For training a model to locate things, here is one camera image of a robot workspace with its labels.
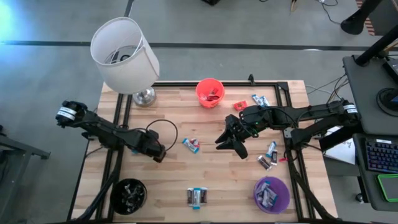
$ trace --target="gaming keyboard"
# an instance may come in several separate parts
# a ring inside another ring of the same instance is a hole
[[[398,173],[398,144],[366,140],[368,169]]]

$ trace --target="silver lamp base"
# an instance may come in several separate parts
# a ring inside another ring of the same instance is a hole
[[[142,92],[134,93],[132,99],[137,106],[147,107],[152,105],[156,100],[156,92],[153,88],[148,88]]]

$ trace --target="gray floor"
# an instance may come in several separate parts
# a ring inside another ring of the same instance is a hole
[[[7,40],[90,41],[104,22],[124,14],[126,0],[5,1],[11,12]],[[369,46],[378,37],[366,30],[345,34],[327,19],[313,0],[221,0],[210,7],[200,0],[136,0],[131,17],[149,42]],[[342,21],[357,10],[354,0],[328,9]],[[320,86],[343,74],[341,59],[360,52],[236,49],[154,49],[161,80],[246,79],[305,80]],[[33,159],[24,176],[13,217],[32,223],[66,219],[87,141],[80,129],[56,126],[63,100],[96,108],[102,79],[89,47],[0,45],[0,124],[9,137],[51,151],[48,161]],[[333,91],[333,85],[324,88]],[[353,100],[349,86],[340,95]],[[313,104],[328,94],[309,95]],[[357,204],[354,177],[330,176],[340,218],[351,221],[396,222],[393,213]]]

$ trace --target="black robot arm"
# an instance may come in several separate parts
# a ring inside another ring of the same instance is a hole
[[[239,113],[225,118],[225,131],[216,140],[217,149],[234,149],[244,159],[248,156],[243,145],[249,137],[257,138],[258,133],[271,128],[284,130],[288,135],[289,148],[303,147],[317,134],[325,134],[334,126],[352,126],[359,121],[355,105],[346,101],[333,101],[329,104],[293,108],[290,106],[249,106]],[[320,119],[321,121],[305,128],[298,127],[299,121]]]
[[[125,130],[87,110],[83,103],[64,101],[55,119],[61,127],[83,128],[87,132],[82,135],[98,137],[99,142],[108,149],[117,145],[125,145],[142,154],[153,157],[156,162],[162,162],[166,155],[165,146],[159,144],[159,135],[153,130],[136,128]]]

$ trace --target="table lamp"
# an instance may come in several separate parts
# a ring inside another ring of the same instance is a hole
[[[159,61],[134,20],[119,17],[105,23],[91,40],[90,52],[107,86],[132,94],[138,106],[153,104]]]

